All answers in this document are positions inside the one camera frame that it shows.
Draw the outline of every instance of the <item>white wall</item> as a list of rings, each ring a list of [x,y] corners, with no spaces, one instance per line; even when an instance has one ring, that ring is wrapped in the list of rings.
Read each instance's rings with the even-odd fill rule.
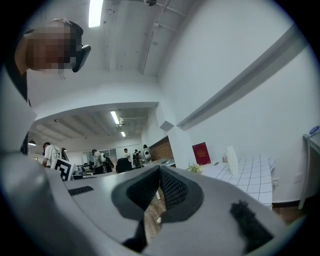
[[[146,144],[148,147],[157,143],[161,139],[167,136],[167,133],[159,128],[156,108],[150,109],[148,113],[147,122],[141,133],[141,143],[142,145]]]
[[[80,152],[66,152],[66,155],[69,159],[69,161],[73,164],[75,164],[76,166],[80,166],[80,165],[83,165],[84,162],[83,162],[83,153],[80,151]]]
[[[221,161],[227,146],[238,155],[264,152],[276,160],[279,186],[274,202],[300,199],[307,168],[303,134],[320,124],[320,79],[310,48],[258,88],[188,130],[192,144],[206,142],[210,158]]]
[[[156,77],[137,72],[83,70],[66,73],[65,80],[28,73],[28,97],[36,120],[57,113],[116,103],[158,102],[160,89]]]
[[[292,24],[273,1],[194,1],[158,75],[177,123],[238,76]]]
[[[241,74],[292,24],[273,1],[195,1],[158,75],[176,123]],[[230,145],[238,155],[264,152],[277,162],[273,201],[298,200],[303,184],[294,177],[306,172],[302,136],[320,123],[318,72],[305,48],[249,94],[187,130],[190,145],[176,144],[183,144],[183,151],[206,142],[217,161]]]

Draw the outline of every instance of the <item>black chair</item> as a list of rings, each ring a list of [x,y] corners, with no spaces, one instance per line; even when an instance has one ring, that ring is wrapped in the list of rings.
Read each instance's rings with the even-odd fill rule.
[[[119,158],[116,162],[116,172],[118,174],[132,170],[131,162],[127,158]]]

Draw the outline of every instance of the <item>gray surface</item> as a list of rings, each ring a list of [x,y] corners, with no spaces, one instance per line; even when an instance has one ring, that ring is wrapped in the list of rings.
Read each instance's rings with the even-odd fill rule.
[[[108,236],[119,243],[135,235],[138,221],[124,218],[112,202],[111,194],[116,185],[146,172],[154,165],[112,175],[104,173],[86,178],[64,182],[68,190],[91,186],[94,190],[72,196],[74,202],[87,217]]]
[[[88,219],[66,190],[59,172],[45,169],[20,152],[0,155],[0,162],[4,198],[16,221],[48,255],[138,255]]]
[[[286,225],[275,213],[232,184],[170,167],[202,188],[201,207],[188,220],[163,223],[159,235],[144,250],[149,255],[242,255],[245,240],[229,213],[231,203],[245,200],[256,218],[275,236]]]
[[[4,196],[17,220],[38,245],[53,255],[137,254],[119,242],[132,237],[138,223],[119,214],[111,201],[111,192],[117,184],[154,165],[116,175],[63,182],[59,172],[45,170],[20,153],[2,157],[1,164]],[[161,232],[143,254],[242,255],[245,240],[229,213],[231,203],[238,200],[246,200],[272,234],[286,230],[273,212],[235,186],[186,170],[170,169],[197,182],[204,192],[204,200],[188,220],[162,224]],[[94,191],[70,196],[67,190],[83,186],[92,186]]]

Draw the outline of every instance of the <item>ceiling beam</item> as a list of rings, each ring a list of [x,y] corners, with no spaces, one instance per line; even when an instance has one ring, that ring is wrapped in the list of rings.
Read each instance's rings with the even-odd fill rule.
[[[70,138],[71,138],[70,135],[65,134],[63,131],[61,131],[61,130],[55,128],[55,127],[53,127],[51,124],[42,123],[41,125],[42,125],[43,127],[47,128],[48,130],[51,130],[51,131],[53,131],[53,132],[55,132],[55,133],[57,133],[57,134],[62,135],[63,137],[66,137],[67,139],[70,139]]]
[[[110,136],[110,132],[107,129],[107,125],[102,121],[97,112],[89,113],[89,115],[93,118],[93,120],[101,127],[101,129]]]
[[[57,119],[57,121],[58,121],[60,124],[62,124],[63,126],[67,127],[69,130],[73,131],[74,133],[76,133],[76,134],[78,134],[78,135],[80,135],[80,136],[83,136],[83,137],[85,136],[85,134],[84,134],[82,131],[74,128],[72,125],[70,125],[69,123],[67,123],[65,120],[63,120],[63,119]]]
[[[51,136],[51,135],[49,135],[49,134],[47,134],[47,133],[45,133],[45,132],[43,132],[43,131],[41,131],[41,130],[38,130],[37,128],[32,128],[32,129],[30,129],[30,131],[31,131],[32,133],[39,134],[40,136],[46,137],[46,138],[48,138],[48,139],[52,139],[52,140],[54,140],[54,141],[56,141],[56,142],[59,141],[59,139],[57,139],[56,137]]]
[[[82,121],[79,116],[73,115],[71,117],[75,122],[77,122],[80,126],[88,130],[90,133],[93,133],[94,135],[99,135],[95,130],[93,130],[86,122]]]

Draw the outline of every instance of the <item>red book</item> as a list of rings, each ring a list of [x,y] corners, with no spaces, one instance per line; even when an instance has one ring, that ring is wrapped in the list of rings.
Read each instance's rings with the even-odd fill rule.
[[[200,143],[197,145],[193,145],[193,152],[195,156],[196,163],[200,166],[211,164],[208,149],[206,143]]]

